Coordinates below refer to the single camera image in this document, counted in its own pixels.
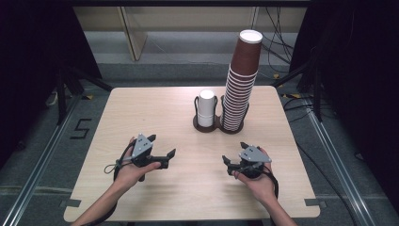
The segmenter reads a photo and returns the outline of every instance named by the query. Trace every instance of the stack of paper cups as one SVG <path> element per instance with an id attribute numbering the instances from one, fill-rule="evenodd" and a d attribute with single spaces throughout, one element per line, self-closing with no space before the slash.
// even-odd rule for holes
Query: stack of paper cups
<path id="1" fill-rule="evenodd" d="M 220 124 L 237 131 L 247 113 L 249 96 L 255 83 L 261 55 L 262 34 L 255 30 L 240 33 L 229 67 Z"/>

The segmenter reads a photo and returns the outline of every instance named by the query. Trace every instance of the human hand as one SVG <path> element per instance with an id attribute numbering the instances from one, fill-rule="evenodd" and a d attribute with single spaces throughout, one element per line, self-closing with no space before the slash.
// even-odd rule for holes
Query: human hand
<path id="1" fill-rule="evenodd" d="M 135 137 L 132 137 L 129 143 L 132 143 Z M 126 152 L 124 157 L 132 156 L 133 147 L 130 147 Z M 160 162 L 153 162 L 145 167 L 137 167 L 135 164 L 127 164 L 123 166 L 118 172 L 117 179 L 115 183 L 122 186 L 124 189 L 128 190 L 130 187 L 134 186 L 138 179 L 143 176 L 145 173 L 158 169 L 161 166 Z"/>
<path id="2" fill-rule="evenodd" d="M 266 151 L 263 148 L 260 148 L 260 150 L 263 153 L 266 153 Z M 265 165 L 265 168 L 263 168 L 264 172 L 272 172 L 271 163 L 264 163 L 264 165 Z M 249 188 L 249 190 L 252 192 L 252 195 L 259 202 L 267 202 L 276 199 L 274 193 L 274 184 L 268 176 L 261 174 L 257 178 L 250 179 L 247 178 L 246 175 L 238 171 L 233 171 L 232 174 L 236 179 L 243 182 Z"/>

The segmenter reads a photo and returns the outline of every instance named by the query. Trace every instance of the white cup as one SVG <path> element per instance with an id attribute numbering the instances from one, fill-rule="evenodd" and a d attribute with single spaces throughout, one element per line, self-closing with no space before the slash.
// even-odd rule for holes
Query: white cup
<path id="1" fill-rule="evenodd" d="M 204 89 L 199 94 L 198 114 L 208 118 L 214 116 L 215 94 L 209 89 Z"/>

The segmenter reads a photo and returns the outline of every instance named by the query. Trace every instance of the finger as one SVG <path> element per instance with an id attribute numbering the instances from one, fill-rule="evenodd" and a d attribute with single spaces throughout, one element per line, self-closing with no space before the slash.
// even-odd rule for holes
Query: finger
<path id="1" fill-rule="evenodd" d="M 267 156 L 269 156 L 269 154 L 267 154 L 267 151 L 264 148 L 259 147 L 259 150 L 261 150 L 261 152 L 263 152 Z M 267 166 L 267 168 L 270 169 L 270 171 L 272 170 L 272 164 L 271 163 L 264 163 L 264 165 Z"/>
<path id="2" fill-rule="evenodd" d="M 233 171 L 232 175 L 234 176 L 235 179 L 238 179 L 239 181 L 241 181 L 244 184 L 247 184 L 247 182 L 250 180 L 249 178 L 247 178 L 246 175 L 244 175 L 243 173 L 240 173 L 238 171 Z"/>
<path id="3" fill-rule="evenodd" d="M 132 137 L 129 141 L 129 145 L 135 140 L 135 137 Z M 126 152 L 125 156 L 131 156 L 133 152 L 133 146 L 129 148 L 129 150 Z"/>
<path id="4" fill-rule="evenodd" d="M 261 150 L 261 152 L 267 154 L 267 151 L 264 148 L 259 147 L 259 150 Z"/>
<path id="5" fill-rule="evenodd" d="M 147 165 L 145 167 L 140 168 L 140 170 L 143 173 L 147 173 L 147 172 L 151 172 L 153 170 L 156 170 L 159 167 L 161 167 L 161 163 L 160 162 L 153 162 L 153 163 L 150 163 L 149 165 Z"/>

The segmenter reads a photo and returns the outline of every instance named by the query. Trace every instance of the forearm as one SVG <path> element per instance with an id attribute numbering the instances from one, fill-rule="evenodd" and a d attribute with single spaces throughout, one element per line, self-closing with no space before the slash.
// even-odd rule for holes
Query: forearm
<path id="1" fill-rule="evenodd" d="M 285 210 L 281 207 L 277 199 L 268 199 L 267 201 L 261 201 L 261 204 L 266 208 L 270 217 L 276 223 L 276 225 L 284 225 L 284 226 L 294 226 L 296 223 L 293 219 L 285 212 Z"/>
<path id="2" fill-rule="evenodd" d="M 73 224 L 84 225 L 107 214 L 117 203 L 118 199 L 128 190 L 124 186 L 113 183 L 105 193 L 93 203 Z"/>

